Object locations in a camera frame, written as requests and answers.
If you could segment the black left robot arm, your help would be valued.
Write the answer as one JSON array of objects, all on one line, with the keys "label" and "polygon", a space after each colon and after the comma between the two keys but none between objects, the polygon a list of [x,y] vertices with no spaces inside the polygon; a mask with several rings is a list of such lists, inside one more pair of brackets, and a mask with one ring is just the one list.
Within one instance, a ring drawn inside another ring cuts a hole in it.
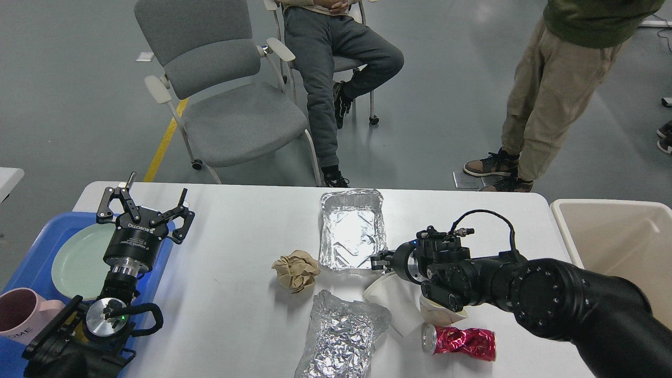
[{"label": "black left robot arm", "polygon": [[27,345],[25,377],[116,377],[136,356],[130,338],[148,337],[164,325],[160,307],[137,303],[139,280],[153,270],[162,243],[182,244],[195,214],[182,190],[175,208],[156,211],[137,205],[130,189],[136,177],[106,187],[98,224],[114,225],[103,254],[110,267],[94,301],[74,296]]}]

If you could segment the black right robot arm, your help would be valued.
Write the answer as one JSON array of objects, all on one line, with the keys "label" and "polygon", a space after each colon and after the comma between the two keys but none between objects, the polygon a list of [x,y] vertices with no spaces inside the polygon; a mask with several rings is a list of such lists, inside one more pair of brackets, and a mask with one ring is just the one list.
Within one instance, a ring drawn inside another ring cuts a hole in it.
[{"label": "black right robot arm", "polygon": [[372,255],[372,269],[394,271],[454,312],[487,303],[513,313],[536,337],[571,342],[594,376],[670,377],[670,329],[633,282],[553,258],[528,260],[513,227],[509,250],[473,258],[460,241],[473,232],[458,221],[448,232],[429,225],[396,250]]}]

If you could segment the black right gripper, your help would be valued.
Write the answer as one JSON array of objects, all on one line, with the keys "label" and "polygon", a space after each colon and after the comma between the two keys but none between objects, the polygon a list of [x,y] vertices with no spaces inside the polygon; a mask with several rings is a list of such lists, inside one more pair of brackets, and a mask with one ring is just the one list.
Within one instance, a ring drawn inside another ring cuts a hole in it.
[{"label": "black right gripper", "polygon": [[401,244],[395,251],[382,250],[370,256],[371,269],[382,272],[394,271],[402,280],[421,285],[426,278],[420,272],[416,251],[415,240]]}]

